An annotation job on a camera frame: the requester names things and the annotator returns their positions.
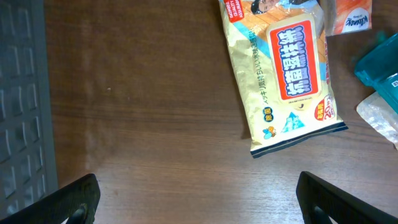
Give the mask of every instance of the wooden table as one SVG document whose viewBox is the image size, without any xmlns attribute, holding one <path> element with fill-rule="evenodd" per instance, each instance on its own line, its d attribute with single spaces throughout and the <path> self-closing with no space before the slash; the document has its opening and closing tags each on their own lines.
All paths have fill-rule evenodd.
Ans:
<svg viewBox="0 0 398 224">
<path fill-rule="evenodd" d="M 60 185 L 97 175 L 97 223 L 302 223 L 308 170 L 398 216 L 398 152 L 355 111 L 355 58 L 398 30 L 373 4 L 373 30 L 328 39 L 349 130 L 253 159 L 216 0 L 47 0 Z"/>
</svg>

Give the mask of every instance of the gray plastic crate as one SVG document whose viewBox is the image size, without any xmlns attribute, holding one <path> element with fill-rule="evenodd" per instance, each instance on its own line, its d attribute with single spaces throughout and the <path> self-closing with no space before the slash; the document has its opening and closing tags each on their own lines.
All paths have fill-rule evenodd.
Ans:
<svg viewBox="0 0 398 224">
<path fill-rule="evenodd" d="M 0 0 L 0 219 L 57 189 L 43 0 Z"/>
</svg>

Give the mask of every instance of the teal plastic object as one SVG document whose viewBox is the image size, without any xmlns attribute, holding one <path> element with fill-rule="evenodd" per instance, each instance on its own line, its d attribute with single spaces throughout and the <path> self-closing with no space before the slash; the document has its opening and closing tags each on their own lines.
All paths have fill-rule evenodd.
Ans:
<svg viewBox="0 0 398 224">
<path fill-rule="evenodd" d="M 398 113 L 398 34 L 393 35 L 363 57 L 355 75 L 372 86 Z"/>
</svg>

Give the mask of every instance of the blue triangle graphic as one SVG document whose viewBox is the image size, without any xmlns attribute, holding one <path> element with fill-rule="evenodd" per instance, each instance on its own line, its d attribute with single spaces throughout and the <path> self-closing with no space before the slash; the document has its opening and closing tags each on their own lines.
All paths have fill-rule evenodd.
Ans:
<svg viewBox="0 0 398 224">
<path fill-rule="evenodd" d="M 300 118 L 291 112 L 289 117 L 286 118 L 286 124 L 282 129 L 282 133 L 287 133 L 302 127 L 304 127 L 304 124 L 301 122 Z"/>
</svg>

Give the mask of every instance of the brown wooden surface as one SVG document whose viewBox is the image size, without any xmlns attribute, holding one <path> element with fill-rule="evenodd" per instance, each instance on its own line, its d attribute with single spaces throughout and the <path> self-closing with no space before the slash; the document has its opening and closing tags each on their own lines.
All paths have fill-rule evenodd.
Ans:
<svg viewBox="0 0 398 224">
<path fill-rule="evenodd" d="M 217 0 L 47 0 L 60 186 L 95 173 L 97 223 L 302 223 L 308 170 L 398 216 L 398 152 L 356 105 L 373 90 L 354 60 L 398 2 L 374 1 L 367 32 L 328 39 L 349 130 L 252 159 Z"/>
</svg>

